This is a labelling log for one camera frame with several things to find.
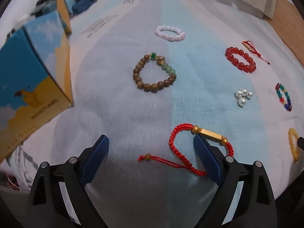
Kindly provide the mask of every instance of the jewelry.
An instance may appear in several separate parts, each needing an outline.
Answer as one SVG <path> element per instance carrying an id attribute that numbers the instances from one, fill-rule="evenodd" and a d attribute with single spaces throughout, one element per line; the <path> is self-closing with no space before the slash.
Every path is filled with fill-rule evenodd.
<path id="1" fill-rule="evenodd" d="M 178 35 L 177 36 L 168 35 L 168 34 L 164 34 L 161 31 L 171 31 L 177 33 Z M 164 26 L 164 25 L 158 26 L 155 30 L 155 34 L 160 38 L 166 39 L 170 42 L 184 40 L 186 36 L 186 34 L 182 30 L 176 27 Z"/>
<path id="2" fill-rule="evenodd" d="M 239 60 L 234 58 L 234 56 L 232 54 L 238 54 L 238 55 L 244 57 L 244 59 L 249 63 L 249 65 L 245 65 L 244 63 L 239 62 Z M 247 53 L 244 54 L 243 50 L 239 50 L 238 48 L 230 47 L 230 48 L 226 49 L 225 56 L 239 70 L 243 70 L 246 73 L 253 73 L 256 70 L 255 61 L 253 61 L 253 58 L 249 57 L 249 55 Z"/>
<path id="3" fill-rule="evenodd" d="M 257 52 L 255 46 L 252 41 L 243 41 L 242 45 L 244 45 L 252 54 L 256 55 L 258 58 L 261 58 L 263 61 L 267 62 L 270 65 L 270 62 L 265 60 L 259 52 Z"/>
<path id="4" fill-rule="evenodd" d="M 289 96 L 288 92 L 286 91 L 286 89 L 284 88 L 284 86 L 282 84 L 280 84 L 280 83 L 278 83 L 275 87 L 276 87 L 276 92 L 277 92 L 277 95 L 279 97 L 280 103 L 282 103 L 284 105 L 284 107 L 285 107 L 286 110 L 288 110 L 289 112 L 291 112 L 292 105 L 291 105 L 290 96 Z M 285 96 L 287 98 L 287 103 L 285 102 L 284 98 L 282 98 L 282 94 L 281 94 L 280 89 L 285 94 Z"/>
<path id="5" fill-rule="evenodd" d="M 193 172 L 194 174 L 198 175 L 198 176 L 206 176 L 207 173 L 205 171 L 201 171 L 198 169 L 195 169 L 192 164 L 190 163 L 190 161 L 184 156 L 182 155 L 179 150 L 174 146 L 174 139 L 176 137 L 176 135 L 183 130 L 191 130 L 192 134 L 197 134 L 197 133 L 201 133 L 204 134 L 212 139 L 218 140 L 222 143 L 222 145 L 225 146 L 226 150 L 227 150 L 227 154 L 228 156 L 233 156 L 234 155 L 234 150 L 232 145 L 228 142 L 228 139 L 226 137 L 224 137 L 223 135 L 220 134 L 216 134 L 212 131 L 208 131 L 206 129 L 203 128 L 199 128 L 197 125 L 192 125 L 190 123 L 182 123 L 180 125 L 177 125 L 174 130 L 171 133 L 170 139 L 169 139 L 169 147 L 171 148 L 171 150 L 174 152 L 174 154 L 183 162 L 184 165 L 180 165 L 177 163 L 174 163 L 172 161 L 157 157 L 157 156 L 151 156 L 151 154 L 146 154 L 146 155 L 141 155 L 138 158 L 138 162 L 142 161 L 142 160 L 155 160 L 161 163 L 164 163 L 166 165 L 169 165 L 171 167 L 174 168 L 184 168 L 184 169 L 188 169 L 191 172 Z"/>
<path id="6" fill-rule="evenodd" d="M 247 89 L 239 89 L 234 93 L 235 97 L 237 98 L 237 102 L 239 104 L 239 106 L 244 106 L 246 104 L 246 98 L 251 99 L 253 96 L 252 92 L 248 92 Z"/>
<path id="7" fill-rule="evenodd" d="M 149 60 L 156 60 L 156 64 L 161 66 L 161 68 L 165 70 L 170 77 L 164 81 L 159 81 L 158 83 L 153 83 L 151 85 L 148 83 L 144 83 L 139 77 L 139 72 Z M 164 87 L 169 87 L 170 85 L 173 85 L 176 80 L 176 74 L 175 70 L 165 63 L 165 58 L 163 56 L 151 53 L 149 55 L 145 55 L 142 59 L 140 59 L 139 63 L 135 66 L 135 69 L 133 70 L 133 80 L 135 81 L 139 89 L 143 89 L 146 92 L 151 91 L 153 93 L 157 93 L 158 90 L 162 90 L 164 89 Z"/>
<path id="8" fill-rule="evenodd" d="M 295 145 L 293 143 L 293 137 L 296 139 L 296 141 L 299 139 L 297 131 L 294 128 L 290 128 L 288 130 L 289 145 L 290 145 L 291 153 L 293 156 L 293 160 L 298 161 L 298 159 L 300 157 L 300 150 L 298 147 L 295 147 Z"/>

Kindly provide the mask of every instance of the cartoon character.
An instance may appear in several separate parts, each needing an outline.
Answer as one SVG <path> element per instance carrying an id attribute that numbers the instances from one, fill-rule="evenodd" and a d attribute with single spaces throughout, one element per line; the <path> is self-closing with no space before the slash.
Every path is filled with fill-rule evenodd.
<path id="1" fill-rule="evenodd" d="M 37 99 L 37 94 L 34 92 L 25 91 L 25 89 L 23 88 L 14 94 L 15 97 L 21 97 L 21 95 L 23 95 L 22 100 L 31 107 L 38 108 L 41 104 L 43 104 L 43 102 L 40 102 Z"/>

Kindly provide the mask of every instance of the wooden floor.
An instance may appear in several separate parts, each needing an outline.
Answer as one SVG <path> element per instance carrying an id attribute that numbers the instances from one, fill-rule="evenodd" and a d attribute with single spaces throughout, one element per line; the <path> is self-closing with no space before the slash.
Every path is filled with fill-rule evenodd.
<path id="1" fill-rule="evenodd" d="M 304 66 L 304 20 L 294 4 L 277 0 L 273 19 L 264 18 Z"/>

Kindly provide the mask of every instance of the bed sheet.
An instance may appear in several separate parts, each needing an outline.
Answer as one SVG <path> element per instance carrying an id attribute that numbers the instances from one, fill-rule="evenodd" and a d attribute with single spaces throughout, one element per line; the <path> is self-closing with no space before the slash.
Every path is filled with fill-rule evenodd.
<path id="1" fill-rule="evenodd" d="M 61 164 L 105 134 L 108 156 L 86 190 L 106 224 L 194 227 L 216 184 L 185 169 L 137 162 L 139 155 L 150 153 L 179 163 L 168 139 L 180 123 L 223 134 L 239 162 L 260 160 L 275 198 L 303 170 L 303 154 L 293 162 L 288 129 L 304 134 L 304 70 L 266 21 L 212 0 L 100 0 L 71 24 L 74 107 L 32 134 L 8 160 L 28 188 L 42 161 Z M 157 37 L 159 25 L 184 30 L 185 40 Z M 252 40 L 271 65 L 252 56 L 254 73 L 233 66 L 224 52 L 230 46 L 247 52 L 244 40 Z M 172 86 L 158 93 L 138 90 L 132 79 L 136 63 L 151 52 L 163 55 L 177 75 Z M 148 83 L 167 78 L 153 63 L 141 76 Z M 278 82 L 290 94 L 292 112 L 278 101 Z M 241 88 L 253 92 L 243 108 L 234 97 Z M 193 135 L 181 132 L 175 141 L 193 166 L 203 169 Z M 218 143 L 210 144 L 226 153 Z M 241 184 L 225 222 L 231 220 L 240 192 Z M 67 208 L 73 216 L 71 205 Z"/>

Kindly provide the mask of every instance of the cardboard box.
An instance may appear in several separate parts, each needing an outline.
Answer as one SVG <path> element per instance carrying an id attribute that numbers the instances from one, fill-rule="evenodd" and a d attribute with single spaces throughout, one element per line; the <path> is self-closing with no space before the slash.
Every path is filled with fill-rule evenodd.
<path id="1" fill-rule="evenodd" d="M 57 0 L 57 11 L 25 24 L 0 50 L 0 162 L 73 103 L 62 22 L 71 32 L 64 2 Z"/>

